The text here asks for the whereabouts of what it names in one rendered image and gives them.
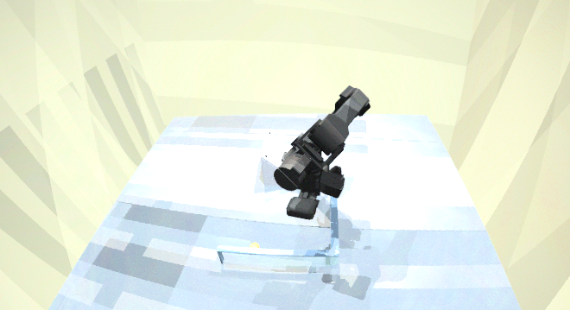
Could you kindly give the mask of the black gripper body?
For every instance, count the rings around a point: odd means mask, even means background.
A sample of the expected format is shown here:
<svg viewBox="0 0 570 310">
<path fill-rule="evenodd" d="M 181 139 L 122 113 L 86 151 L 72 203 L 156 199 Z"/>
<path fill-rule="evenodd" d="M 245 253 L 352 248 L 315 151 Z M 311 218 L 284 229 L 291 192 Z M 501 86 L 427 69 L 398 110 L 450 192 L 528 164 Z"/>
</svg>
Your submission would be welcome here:
<svg viewBox="0 0 570 310">
<path fill-rule="evenodd" d="M 317 203 L 314 194 L 316 188 L 316 180 L 322 176 L 322 171 L 330 170 L 330 166 L 326 165 L 322 170 L 312 171 L 308 177 L 301 183 L 297 190 L 301 190 L 298 196 L 294 196 L 288 202 L 286 208 L 290 217 L 303 218 L 311 220 L 314 218 Z"/>
</svg>

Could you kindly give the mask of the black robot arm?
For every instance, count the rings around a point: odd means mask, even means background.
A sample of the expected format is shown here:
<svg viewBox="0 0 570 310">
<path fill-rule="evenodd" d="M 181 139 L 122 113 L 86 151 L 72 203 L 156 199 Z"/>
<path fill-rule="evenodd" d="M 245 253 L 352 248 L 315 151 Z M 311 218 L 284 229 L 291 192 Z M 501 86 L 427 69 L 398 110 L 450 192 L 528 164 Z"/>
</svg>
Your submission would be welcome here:
<svg viewBox="0 0 570 310">
<path fill-rule="evenodd" d="M 335 103 L 335 110 L 319 118 L 304 134 L 301 133 L 284 152 L 282 164 L 275 170 L 275 182 L 282 189 L 294 192 L 308 175 L 330 165 L 343 151 L 349 136 L 348 126 L 357 116 L 363 116 L 371 108 L 370 99 L 359 89 L 347 86 Z M 329 156 L 326 160 L 322 152 Z M 334 166 L 322 171 L 316 180 L 315 196 L 320 192 L 337 199 L 345 184 L 341 167 Z"/>
</svg>

